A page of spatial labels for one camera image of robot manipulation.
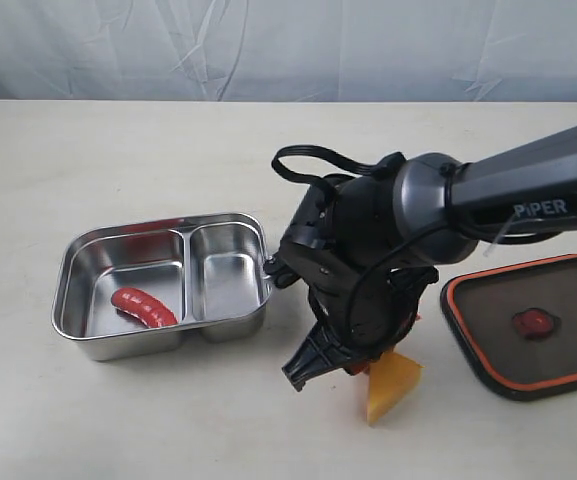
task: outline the container lid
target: container lid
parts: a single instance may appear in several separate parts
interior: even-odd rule
[[[454,278],[441,303],[494,392],[528,401],[577,390],[577,255]]]

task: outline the stainless steel lunch box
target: stainless steel lunch box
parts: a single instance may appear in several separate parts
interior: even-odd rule
[[[265,259],[261,225],[241,213],[93,230],[66,250],[53,326],[98,361],[175,349],[190,329],[213,342],[247,337],[271,292]],[[153,295],[178,324],[147,328],[120,314],[110,297],[121,287]]]

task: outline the white backdrop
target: white backdrop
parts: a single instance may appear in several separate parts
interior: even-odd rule
[[[577,101],[573,0],[0,0],[0,98]]]

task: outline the robotic arm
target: robotic arm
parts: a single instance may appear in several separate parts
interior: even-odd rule
[[[352,175],[288,169],[311,156]],[[264,269],[277,288],[308,285],[316,323],[283,370],[306,381],[379,358],[403,339],[437,265],[478,242],[522,245],[577,230],[577,127],[473,164],[442,153],[376,165],[313,145],[282,148],[273,169],[310,185]]]

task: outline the yellow block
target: yellow block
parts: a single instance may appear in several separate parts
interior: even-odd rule
[[[373,425],[419,383],[421,369],[417,362],[396,352],[384,352],[370,364],[366,417]]]

